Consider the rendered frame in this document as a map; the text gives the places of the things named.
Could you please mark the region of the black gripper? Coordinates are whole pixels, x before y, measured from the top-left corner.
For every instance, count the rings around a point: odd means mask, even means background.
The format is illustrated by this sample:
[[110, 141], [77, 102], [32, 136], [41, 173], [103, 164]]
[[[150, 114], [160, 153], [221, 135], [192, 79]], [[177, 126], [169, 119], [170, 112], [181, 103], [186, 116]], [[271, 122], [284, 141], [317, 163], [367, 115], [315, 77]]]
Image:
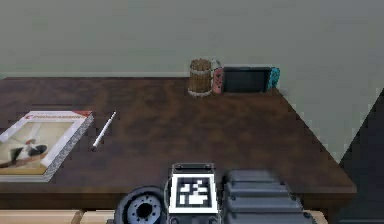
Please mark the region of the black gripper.
[[165, 224], [164, 193], [160, 187], [143, 186], [126, 194], [107, 224]]

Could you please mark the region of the brown wooden mug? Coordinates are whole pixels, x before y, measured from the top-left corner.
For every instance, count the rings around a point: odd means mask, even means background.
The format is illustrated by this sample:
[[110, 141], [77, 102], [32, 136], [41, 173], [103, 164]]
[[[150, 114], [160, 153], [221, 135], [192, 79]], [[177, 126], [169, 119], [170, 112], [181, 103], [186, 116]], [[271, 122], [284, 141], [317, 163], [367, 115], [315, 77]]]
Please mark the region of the brown wooden mug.
[[212, 93], [213, 73], [221, 67], [216, 59], [196, 58], [189, 65], [188, 93], [193, 97], [207, 97]]

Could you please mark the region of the handheld game console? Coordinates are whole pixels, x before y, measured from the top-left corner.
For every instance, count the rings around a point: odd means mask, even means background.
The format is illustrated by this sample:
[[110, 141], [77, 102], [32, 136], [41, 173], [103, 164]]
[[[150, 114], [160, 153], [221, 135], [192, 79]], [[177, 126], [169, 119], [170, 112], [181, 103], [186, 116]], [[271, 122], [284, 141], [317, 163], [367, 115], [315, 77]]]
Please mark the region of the handheld game console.
[[214, 70], [215, 94], [260, 93], [275, 88], [280, 78], [278, 67], [225, 66]]

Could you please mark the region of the white book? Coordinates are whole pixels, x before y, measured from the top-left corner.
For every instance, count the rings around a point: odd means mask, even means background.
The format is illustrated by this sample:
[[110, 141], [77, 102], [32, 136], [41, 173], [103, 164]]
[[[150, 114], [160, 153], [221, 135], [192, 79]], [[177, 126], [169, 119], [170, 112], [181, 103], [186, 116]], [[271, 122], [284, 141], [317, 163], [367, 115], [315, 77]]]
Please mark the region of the white book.
[[30, 111], [0, 134], [0, 182], [49, 182], [93, 122], [91, 111]]

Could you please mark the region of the dark brown wooden table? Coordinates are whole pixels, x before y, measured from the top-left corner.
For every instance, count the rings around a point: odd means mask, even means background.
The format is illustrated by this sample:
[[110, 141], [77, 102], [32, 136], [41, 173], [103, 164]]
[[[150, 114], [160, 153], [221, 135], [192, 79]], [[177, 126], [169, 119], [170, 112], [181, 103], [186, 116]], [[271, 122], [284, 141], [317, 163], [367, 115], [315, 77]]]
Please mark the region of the dark brown wooden table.
[[[32, 110], [91, 110], [94, 123], [48, 183], [0, 183], [0, 209], [112, 209], [174, 163], [278, 173], [308, 209], [339, 210], [356, 187], [278, 90], [193, 98], [183, 78], [6, 78], [0, 132]], [[113, 111], [95, 151], [92, 144]]]

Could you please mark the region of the white pen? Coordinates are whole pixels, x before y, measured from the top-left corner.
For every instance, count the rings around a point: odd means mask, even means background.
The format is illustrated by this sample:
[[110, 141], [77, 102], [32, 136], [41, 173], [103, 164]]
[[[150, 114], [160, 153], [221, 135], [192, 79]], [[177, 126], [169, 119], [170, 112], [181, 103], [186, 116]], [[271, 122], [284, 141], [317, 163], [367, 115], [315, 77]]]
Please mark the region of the white pen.
[[117, 111], [113, 111], [113, 113], [111, 114], [111, 116], [108, 118], [108, 120], [106, 121], [105, 125], [103, 126], [102, 130], [100, 131], [100, 133], [98, 134], [98, 136], [96, 137], [94, 143], [92, 144], [92, 148], [91, 148], [91, 151], [95, 151], [96, 148], [98, 147], [98, 145], [100, 144], [103, 136], [105, 135], [107, 129], [109, 128], [110, 124], [112, 123], [114, 117], [116, 116], [117, 114]]

